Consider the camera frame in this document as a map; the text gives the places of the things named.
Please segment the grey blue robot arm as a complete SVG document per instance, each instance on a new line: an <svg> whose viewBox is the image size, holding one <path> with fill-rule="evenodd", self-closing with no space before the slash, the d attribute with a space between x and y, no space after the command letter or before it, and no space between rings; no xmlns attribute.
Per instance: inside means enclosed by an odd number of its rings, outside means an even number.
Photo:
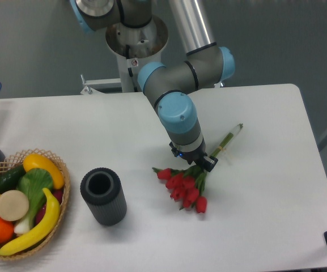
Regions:
<svg viewBox="0 0 327 272"><path fill-rule="evenodd" d="M174 67L160 61L168 30L152 13L151 1L71 1L70 5L83 30L106 30L122 90L147 97L168 133L174 156L211 171L218 160L206 153L189 94L231 77L235 61L227 48L216 44L203 2L169 2L186 54L186 61Z"/></svg>

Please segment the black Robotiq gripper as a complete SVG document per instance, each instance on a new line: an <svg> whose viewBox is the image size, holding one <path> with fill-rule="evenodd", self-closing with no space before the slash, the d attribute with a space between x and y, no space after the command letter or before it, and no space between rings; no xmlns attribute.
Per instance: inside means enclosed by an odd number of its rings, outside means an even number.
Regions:
<svg viewBox="0 0 327 272"><path fill-rule="evenodd" d="M175 146L173 142L170 142L169 146L175 157L186 160L189 165L195 163L202 170L207 172L211 172L218 162L216 157L207 156L206 143L204 141L202 141L198 147L192 148L189 151L184 151L184 148L187 146Z"/></svg>

